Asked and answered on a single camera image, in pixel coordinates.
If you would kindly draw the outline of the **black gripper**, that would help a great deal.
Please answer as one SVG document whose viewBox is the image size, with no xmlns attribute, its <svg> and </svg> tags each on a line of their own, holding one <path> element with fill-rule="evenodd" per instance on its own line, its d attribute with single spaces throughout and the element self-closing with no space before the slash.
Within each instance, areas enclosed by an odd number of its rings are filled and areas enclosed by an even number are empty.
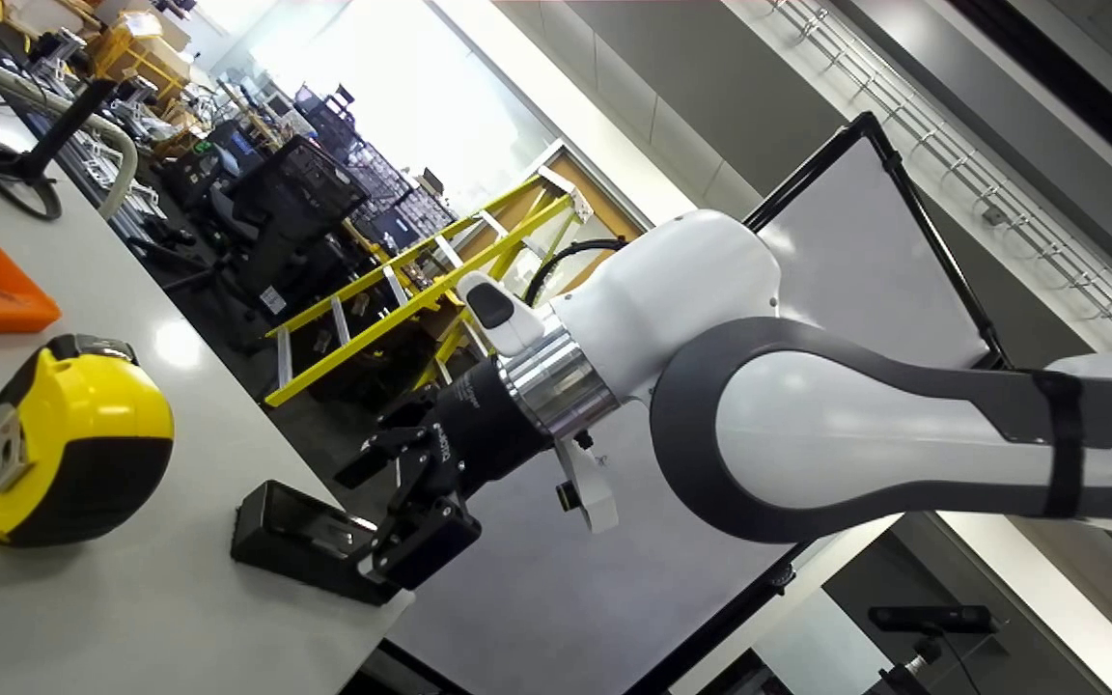
<svg viewBox="0 0 1112 695">
<path fill-rule="evenodd" d="M 523 413 L 494 359 L 386 410 L 336 471 L 343 488 L 359 488 L 393 462 L 386 518 L 354 561 L 364 583 L 376 593 L 399 593 L 431 580 L 482 536 L 479 518 L 460 503 L 547 443 L 552 436 Z"/>
</svg>

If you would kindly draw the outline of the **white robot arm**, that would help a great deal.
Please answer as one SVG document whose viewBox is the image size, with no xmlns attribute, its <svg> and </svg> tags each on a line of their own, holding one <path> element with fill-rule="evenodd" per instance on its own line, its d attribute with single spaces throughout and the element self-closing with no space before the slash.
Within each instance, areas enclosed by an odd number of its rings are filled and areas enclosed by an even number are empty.
<svg viewBox="0 0 1112 695">
<path fill-rule="evenodd" d="M 528 309 L 487 273 L 460 295 L 491 356 L 359 448 L 391 471 L 381 525 L 352 546 L 368 602 L 413 589 L 479 542 L 473 498 L 547 453 L 556 498 L 618 521 L 587 431 L 648 407 L 668 490 L 739 542 L 967 508 L 1112 521 L 1112 356 L 919 368 L 781 309 L 781 264 L 724 213 L 675 216 L 592 283 Z"/>
</svg>

